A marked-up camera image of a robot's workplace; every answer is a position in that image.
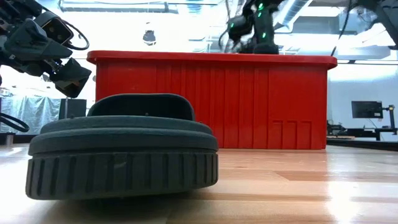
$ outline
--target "workbench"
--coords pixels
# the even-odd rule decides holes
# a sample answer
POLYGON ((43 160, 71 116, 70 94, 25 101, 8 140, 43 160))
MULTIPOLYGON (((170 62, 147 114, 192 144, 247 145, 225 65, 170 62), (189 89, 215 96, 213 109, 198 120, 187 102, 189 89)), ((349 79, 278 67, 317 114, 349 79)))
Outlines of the workbench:
POLYGON ((0 223, 398 223, 398 152, 221 149, 212 187, 81 202, 25 195, 26 145, 0 148, 0 223))

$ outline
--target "black cable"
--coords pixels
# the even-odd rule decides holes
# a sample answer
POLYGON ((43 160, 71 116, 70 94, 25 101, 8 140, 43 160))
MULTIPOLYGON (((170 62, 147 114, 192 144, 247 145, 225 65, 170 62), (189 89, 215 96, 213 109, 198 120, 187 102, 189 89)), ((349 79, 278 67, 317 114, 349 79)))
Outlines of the black cable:
POLYGON ((224 35, 227 33, 228 30, 225 30, 223 32, 223 34, 220 35, 220 37, 218 38, 218 47, 220 48, 220 50, 223 48, 222 44, 221 44, 221 40, 224 37, 224 35))
POLYGON ((15 130, 23 132, 23 133, 28 132, 30 129, 29 125, 27 125, 25 122, 13 117, 13 116, 6 115, 4 113, 0 113, 0 122, 4 123, 5 125, 10 126, 11 128, 14 128, 15 130), (20 126, 14 124, 13 122, 11 122, 9 120, 15 121, 15 123, 20 124, 20 126))
POLYGON ((373 126, 374 126, 375 128, 378 128, 370 118, 368 118, 368 120, 373 124, 373 126))
POLYGON ((225 48, 224 48, 224 53, 227 53, 229 49, 229 40, 227 40, 225 48))
MULTIPOLYGON (((230 9, 229 9, 229 4, 228 4, 228 0, 225 0, 225 7, 226 7, 226 12, 227 12, 227 15, 228 15, 228 20, 230 20, 231 19, 231 12, 229 11, 230 9)), ((220 37, 218 38, 218 47, 220 48, 220 51, 223 49, 223 46, 222 46, 222 44, 221 44, 221 41, 222 41, 222 39, 223 39, 223 37, 224 37, 224 35, 226 34, 228 32, 228 28, 220 35, 220 37)))
MULTIPOLYGON (((50 9, 47 9, 47 8, 44 7, 44 6, 43 6, 43 9, 46 10, 46 11, 48 11, 48 12, 51 12, 50 9)), ((62 19, 62 21, 63 21, 64 23, 66 23, 66 25, 70 26, 72 29, 74 29, 75 31, 77 31, 77 32, 83 37, 83 39, 84 39, 85 42, 86 42, 86 46, 85 46, 85 47, 76 47, 76 46, 74 46, 74 45, 72 45, 72 44, 65 44, 65 46, 68 47, 68 48, 70 48, 70 49, 73 49, 73 50, 87 50, 87 49, 90 47, 90 42, 88 41, 87 37, 86 37, 79 29, 77 29, 74 25, 70 24, 68 21, 64 21, 63 19, 62 19)))
MULTIPOLYGON (((337 42, 341 39, 341 36, 344 34, 344 32, 345 32, 345 30, 346 30, 347 23, 348 23, 348 19, 349 19, 349 12, 352 10, 351 7, 353 6, 352 3, 353 3, 353 0, 349 0, 349 1, 348 1, 347 16, 346 16, 346 19, 345 19, 345 21, 344 21, 344 25, 343 25, 343 28, 342 28, 342 30, 341 30, 341 32, 340 32, 340 35, 338 36, 337 42)), ((330 56, 334 56, 336 50, 337 50, 337 44, 335 45, 335 47, 334 47, 333 50, 331 51, 330 56)))

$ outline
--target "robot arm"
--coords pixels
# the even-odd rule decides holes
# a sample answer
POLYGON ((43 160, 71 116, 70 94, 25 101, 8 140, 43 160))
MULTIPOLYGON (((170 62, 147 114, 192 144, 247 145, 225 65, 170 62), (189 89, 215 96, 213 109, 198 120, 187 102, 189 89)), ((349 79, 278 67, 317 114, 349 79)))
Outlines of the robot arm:
MULTIPOLYGON (((247 0, 242 15, 228 21, 227 32, 234 45, 240 43, 241 37, 251 33, 254 35, 249 42, 239 49, 243 54, 278 54, 279 48, 274 43, 274 26, 272 13, 277 11, 283 0, 247 0)), ((394 0, 352 0, 353 6, 362 6, 377 15, 387 32, 398 45, 398 19, 396 11, 398 3, 394 0)))
POLYGON ((242 15, 228 21, 229 38, 237 45, 241 37, 251 33, 251 40, 239 50, 243 54, 279 54, 274 42, 274 26, 272 13, 277 11, 283 0, 248 0, 243 6, 242 15))
MULTIPOLYGON (((35 0, 0 0, 0 65, 37 77, 48 73, 59 91, 77 97, 91 71, 73 58, 62 65, 61 58, 70 57, 70 49, 78 49, 70 43, 69 26, 35 0)), ((88 46, 87 41, 78 50, 88 46)))

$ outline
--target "wooden floor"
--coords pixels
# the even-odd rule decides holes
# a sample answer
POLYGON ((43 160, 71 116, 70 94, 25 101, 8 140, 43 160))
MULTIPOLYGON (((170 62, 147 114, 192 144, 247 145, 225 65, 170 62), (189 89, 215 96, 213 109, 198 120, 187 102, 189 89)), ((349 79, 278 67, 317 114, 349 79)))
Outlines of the wooden floor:
POLYGON ((25 196, 26 146, 0 149, 0 223, 398 223, 398 153, 221 150, 195 192, 85 202, 25 196))

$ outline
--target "red plastic container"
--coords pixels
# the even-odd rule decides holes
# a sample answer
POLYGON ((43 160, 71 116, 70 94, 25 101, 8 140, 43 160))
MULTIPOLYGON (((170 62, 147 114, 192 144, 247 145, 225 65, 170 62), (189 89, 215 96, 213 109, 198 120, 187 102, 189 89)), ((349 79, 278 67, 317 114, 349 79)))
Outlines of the red plastic container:
POLYGON ((324 56, 93 51, 96 100, 119 93, 175 93, 222 148, 324 149, 324 56))

